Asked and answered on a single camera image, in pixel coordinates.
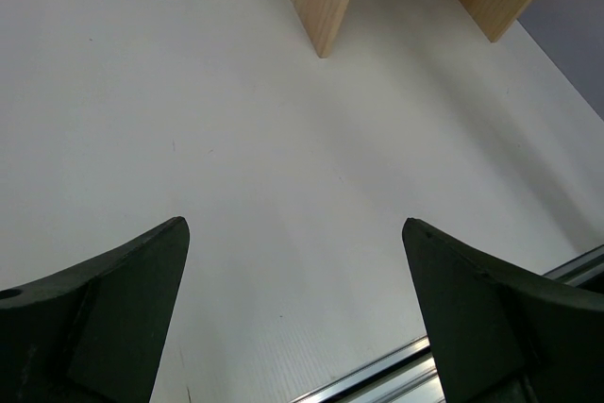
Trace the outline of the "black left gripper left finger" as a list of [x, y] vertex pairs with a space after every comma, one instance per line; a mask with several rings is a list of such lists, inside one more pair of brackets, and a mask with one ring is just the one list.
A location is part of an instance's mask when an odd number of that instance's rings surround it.
[[147, 402], [190, 244], [174, 217], [1, 293], [4, 402]]

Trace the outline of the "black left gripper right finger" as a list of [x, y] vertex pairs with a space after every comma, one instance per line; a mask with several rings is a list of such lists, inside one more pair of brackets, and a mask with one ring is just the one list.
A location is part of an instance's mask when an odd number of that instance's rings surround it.
[[602, 401], [601, 248], [540, 276], [419, 219], [402, 241], [446, 401]]

